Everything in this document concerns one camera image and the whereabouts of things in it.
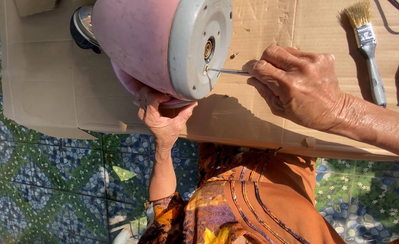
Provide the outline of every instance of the person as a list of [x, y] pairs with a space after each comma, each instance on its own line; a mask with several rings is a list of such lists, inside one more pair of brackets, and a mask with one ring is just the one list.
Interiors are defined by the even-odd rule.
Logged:
[[[243, 70], [274, 115], [399, 155], [399, 113], [341, 91], [331, 54], [271, 45]], [[149, 224], [140, 244], [344, 243], [316, 211], [315, 158], [201, 143], [199, 187], [185, 203], [170, 150], [197, 103], [170, 119], [158, 111], [168, 99], [149, 87], [135, 97], [155, 138]]]

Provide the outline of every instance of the tiled floor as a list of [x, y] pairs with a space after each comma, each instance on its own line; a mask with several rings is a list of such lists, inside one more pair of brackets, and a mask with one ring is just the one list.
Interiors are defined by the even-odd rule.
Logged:
[[[0, 244], [107, 243], [127, 226], [131, 243], [139, 238], [153, 137], [91, 133], [98, 140], [51, 138], [12, 123], [2, 115], [0, 76]], [[184, 199], [196, 189], [197, 156], [195, 142], [172, 149]], [[346, 242], [399, 237], [399, 162], [319, 159], [315, 193]]]

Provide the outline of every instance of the brass bristles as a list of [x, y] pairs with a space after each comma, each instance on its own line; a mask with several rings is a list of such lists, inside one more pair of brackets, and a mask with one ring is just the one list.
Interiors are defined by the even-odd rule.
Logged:
[[364, 0], [343, 10], [347, 14], [353, 28], [360, 27], [371, 22], [370, 1]]

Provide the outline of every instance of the forearm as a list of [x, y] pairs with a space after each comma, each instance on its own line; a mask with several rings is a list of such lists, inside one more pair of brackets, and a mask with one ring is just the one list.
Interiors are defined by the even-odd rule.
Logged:
[[399, 113], [348, 95], [341, 117], [333, 134], [399, 155]]
[[155, 160], [148, 190], [149, 201], [159, 200], [172, 195], [177, 185], [170, 149], [159, 150], [156, 147], [154, 157]]

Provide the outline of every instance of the wrinkled hand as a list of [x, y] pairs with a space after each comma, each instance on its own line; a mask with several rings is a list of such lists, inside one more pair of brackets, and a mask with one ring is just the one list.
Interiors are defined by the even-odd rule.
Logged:
[[274, 115], [320, 131], [333, 129], [345, 117], [349, 95], [338, 86], [331, 54], [271, 45], [259, 61], [247, 62], [243, 70], [254, 76], [247, 83]]
[[156, 155], [170, 153], [170, 150], [180, 135], [186, 121], [191, 117], [193, 108], [198, 103], [192, 103], [182, 108], [177, 117], [170, 119], [159, 113], [159, 104], [166, 102], [170, 96], [144, 86], [136, 93], [134, 104], [139, 106], [138, 117], [148, 127], [154, 136]]

